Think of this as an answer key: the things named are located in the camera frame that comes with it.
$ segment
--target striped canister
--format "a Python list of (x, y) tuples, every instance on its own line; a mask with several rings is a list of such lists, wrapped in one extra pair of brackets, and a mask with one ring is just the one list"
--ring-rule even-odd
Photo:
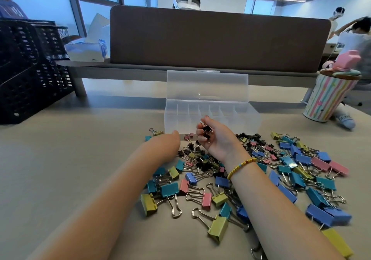
[(303, 115), (318, 122), (327, 122), (347, 92), (354, 88), (360, 76), (336, 75), (321, 71), (316, 79)]

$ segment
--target translucent lid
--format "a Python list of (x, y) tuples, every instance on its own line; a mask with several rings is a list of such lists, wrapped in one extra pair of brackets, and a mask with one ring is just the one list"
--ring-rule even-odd
[(248, 102), (248, 74), (168, 70), (166, 99)]

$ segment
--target plastic box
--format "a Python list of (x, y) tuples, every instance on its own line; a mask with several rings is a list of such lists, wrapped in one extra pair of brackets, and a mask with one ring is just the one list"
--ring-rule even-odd
[(248, 103), (248, 75), (168, 70), (165, 133), (194, 133), (205, 115), (235, 134), (257, 133), (261, 120)]

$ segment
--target brown partition panel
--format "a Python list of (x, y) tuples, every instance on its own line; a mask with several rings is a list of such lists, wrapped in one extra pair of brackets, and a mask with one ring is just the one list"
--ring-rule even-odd
[(316, 72), (331, 23), (132, 6), (111, 9), (111, 63)]

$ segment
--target white t-shirt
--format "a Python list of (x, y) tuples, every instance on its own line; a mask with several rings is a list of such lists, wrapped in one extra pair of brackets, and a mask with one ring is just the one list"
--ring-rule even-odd
[(336, 20), (332, 20), (331, 21), (331, 29), (330, 29), (330, 32), (328, 34), (327, 39), (330, 38), (331, 33), (332, 32), (335, 32), (335, 30), (336, 30), (337, 27), (338, 27), (338, 22)]
[(357, 34), (351, 31), (340, 33), (338, 43), (345, 45), (340, 51), (340, 54), (344, 54), (350, 50), (357, 50), (360, 44), (369, 39), (370, 35), (368, 34)]

